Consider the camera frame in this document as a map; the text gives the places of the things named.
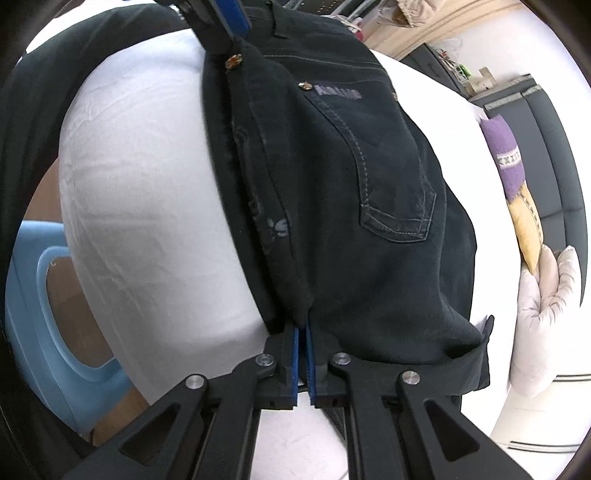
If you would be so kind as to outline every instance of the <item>metal rivet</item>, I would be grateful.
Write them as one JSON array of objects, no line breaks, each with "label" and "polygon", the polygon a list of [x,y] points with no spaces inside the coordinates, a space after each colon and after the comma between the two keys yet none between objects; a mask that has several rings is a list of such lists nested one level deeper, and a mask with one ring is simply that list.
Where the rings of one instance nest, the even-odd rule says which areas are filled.
[{"label": "metal rivet", "polygon": [[416,385],[421,381],[421,376],[412,370],[407,370],[402,374],[402,381],[408,385]]},{"label": "metal rivet", "polygon": [[337,365],[349,365],[351,363],[351,356],[345,352],[335,353],[333,355],[333,362]]},{"label": "metal rivet", "polygon": [[201,375],[191,375],[185,380],[185,386],[191,390],[199,390],[205,385],[205,379]]},{"label": "metal rivet", "polygon": [[242,63],[242,55],[239,53],[236,55],[232,55],[229,59],[226,60],[226,68],[228,70],[235,69]]},{"label": "metal rivet", "polygon": [[256,356],[255,362],[260,367],[270,367],[275,363],[275,357],[270,353],[261,353],[260,355]]}]

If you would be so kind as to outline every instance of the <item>black jeans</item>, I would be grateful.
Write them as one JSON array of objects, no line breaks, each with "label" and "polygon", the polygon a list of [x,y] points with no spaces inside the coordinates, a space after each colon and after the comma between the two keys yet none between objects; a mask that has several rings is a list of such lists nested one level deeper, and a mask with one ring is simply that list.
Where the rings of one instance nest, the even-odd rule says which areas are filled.
[{"label": "black jeans", "polygon": [[[470,378],[453,394],[482,388],[492,322],[481,335],[468,321],[474,230],[385,70],[338,21],[271,3],[248,14],[242,63],[210,59],[204,100],[230,229],[263,318],[320,325],[373,361],[469,357]],[[248,229],[256,238],[245,248]],[[272,292],[258,294],[261,285]]]}]

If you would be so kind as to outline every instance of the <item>yellow pillow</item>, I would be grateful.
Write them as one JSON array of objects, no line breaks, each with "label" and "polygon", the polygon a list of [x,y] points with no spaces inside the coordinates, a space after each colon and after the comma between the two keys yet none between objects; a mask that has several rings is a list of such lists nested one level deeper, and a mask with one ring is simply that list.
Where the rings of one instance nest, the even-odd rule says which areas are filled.
[{"label": "yellow pillow", "polygon": [[538,270],[538,260],[542,244],[544,243],[544,232],[538,209],[535,207],[534,199],[524,183],[516,197],[509,206],[509,213],[515,227],[515,234],[519,242],[519,248],[527,263],[527,267],[532,275]]}]

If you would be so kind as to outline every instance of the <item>white pillow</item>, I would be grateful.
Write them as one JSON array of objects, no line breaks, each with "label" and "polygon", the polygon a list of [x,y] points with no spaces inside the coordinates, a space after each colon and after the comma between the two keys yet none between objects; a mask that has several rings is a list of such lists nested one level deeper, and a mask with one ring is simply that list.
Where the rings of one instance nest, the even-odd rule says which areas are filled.
[{"label": "white pillow", "polygon": [[579,258],[573,247],[567,247],[556,260],[543,245],[538,272],[535,277],[524,265],[519,279],[509,377],[524,397],[535,397],[556,378],[566,349],[565,331],[577,315],[581,297]]}]

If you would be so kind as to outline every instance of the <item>back pocket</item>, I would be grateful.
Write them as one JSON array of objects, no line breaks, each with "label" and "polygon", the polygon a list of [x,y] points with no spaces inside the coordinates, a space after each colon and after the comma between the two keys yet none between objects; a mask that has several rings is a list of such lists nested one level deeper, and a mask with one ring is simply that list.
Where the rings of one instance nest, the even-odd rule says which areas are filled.
[{"label": "back pocket", "polygon": [[392,242],[427,238],[436,194],[390,83],[310,82],[306,98],[346,141],[358,174],[363,227]]}]

